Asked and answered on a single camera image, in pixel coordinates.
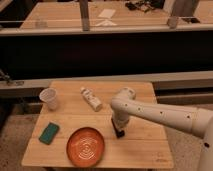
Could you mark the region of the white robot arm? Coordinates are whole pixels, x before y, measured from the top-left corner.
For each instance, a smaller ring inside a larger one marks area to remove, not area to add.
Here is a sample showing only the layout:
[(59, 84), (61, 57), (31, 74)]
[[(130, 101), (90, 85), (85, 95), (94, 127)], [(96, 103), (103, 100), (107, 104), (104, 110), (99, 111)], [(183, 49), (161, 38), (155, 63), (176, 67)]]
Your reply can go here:
[(112, 123), (116, 132), (128, 124), (130, 116), (192, 134), (203, 140), (197, 171), (213, 171), (213, 111), (157, 103), (145, 103), (135, 99), (136, 93), (129, 87), (122, 88), (111, 100)]

